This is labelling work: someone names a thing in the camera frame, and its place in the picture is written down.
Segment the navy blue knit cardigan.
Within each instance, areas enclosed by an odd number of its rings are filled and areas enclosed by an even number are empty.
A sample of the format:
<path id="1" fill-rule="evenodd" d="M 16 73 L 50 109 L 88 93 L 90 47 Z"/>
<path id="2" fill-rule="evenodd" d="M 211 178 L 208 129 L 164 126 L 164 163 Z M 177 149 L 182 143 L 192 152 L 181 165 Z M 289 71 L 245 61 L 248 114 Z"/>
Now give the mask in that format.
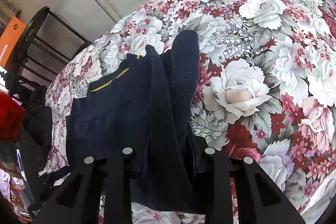
<path id="1" fill-rule="evenodd" d="M 198 34 L 180 32 L 173 46 L 127 54 L 118 69 L 90 83 L 66 118 L 66 155 L 76 167 L 88 156 L 135 154 L 132 200 L 158 211 L 201 213 L 189 124 L 199 77 Z"/>

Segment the red plush toy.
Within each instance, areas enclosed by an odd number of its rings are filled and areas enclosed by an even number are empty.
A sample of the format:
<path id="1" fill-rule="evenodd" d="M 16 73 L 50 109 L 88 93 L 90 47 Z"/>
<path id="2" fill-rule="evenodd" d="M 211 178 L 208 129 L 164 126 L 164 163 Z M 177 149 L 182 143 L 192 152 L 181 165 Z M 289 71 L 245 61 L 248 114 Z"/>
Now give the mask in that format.
<path id="1" fill-rule="evenodd" d="M 25 110 L 8 94 L 1 91 L 0 98 L 0 138 L 17 139 L 25 118 Z"/>

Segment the floral bed sheet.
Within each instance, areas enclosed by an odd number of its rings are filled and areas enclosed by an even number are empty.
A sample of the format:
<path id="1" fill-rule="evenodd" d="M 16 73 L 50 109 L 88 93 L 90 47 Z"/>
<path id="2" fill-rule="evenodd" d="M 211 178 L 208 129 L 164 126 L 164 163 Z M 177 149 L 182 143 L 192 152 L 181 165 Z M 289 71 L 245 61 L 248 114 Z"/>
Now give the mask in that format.
<path id="1" fill-rule="evenodd" d="M 52 143 L 44 168 L 67 165 L 66 117 L 89 84 L 127 54 L 199 36 L 194 133 L 228 156 L 249 156 L 306 223 L 335 197 L 335 0 L 151 0 L 80 52 L 48 88 Z"/>

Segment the orange cardboard box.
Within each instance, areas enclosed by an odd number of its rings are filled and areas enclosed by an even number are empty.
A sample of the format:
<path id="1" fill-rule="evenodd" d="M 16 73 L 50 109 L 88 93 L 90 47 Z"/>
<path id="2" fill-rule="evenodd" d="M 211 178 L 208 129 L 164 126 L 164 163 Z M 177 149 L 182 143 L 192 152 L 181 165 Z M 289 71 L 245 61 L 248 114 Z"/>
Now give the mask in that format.
<path id="1" fill-rule="evenodd" d="M 1 67 L 7 71 L 10 68 L 11 58 L 14 54 L 14 48 L 17 45 L 25 28 L 26 25 L 16 16 L 14 16 L 1 35 Z"/>

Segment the black metal bed frame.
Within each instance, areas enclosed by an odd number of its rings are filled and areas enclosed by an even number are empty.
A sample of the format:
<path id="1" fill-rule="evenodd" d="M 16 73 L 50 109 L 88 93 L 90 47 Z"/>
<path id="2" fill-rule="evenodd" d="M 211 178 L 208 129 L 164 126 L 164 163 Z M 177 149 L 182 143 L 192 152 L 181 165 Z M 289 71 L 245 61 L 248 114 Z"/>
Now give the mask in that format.
<path id="1" fill-rule="evenodd" d="M 82 42 L 75 54 L 91 44 L 48 6 L 41 8 L 14 40 L 14 49 L 11 50 L 7 64 L 3 66 L 5 72 L 1 73 L 1 77 L 11 96 L 18 94 L 25 97 L 38 86 L 49 86 L 58 75 L 58 69 L 74 59 L 75 55 L 63 53 L 59 46 L 46 41 L 39 34 L 49 22 L 60 24 L 62 31 L 74 35 Z"/>

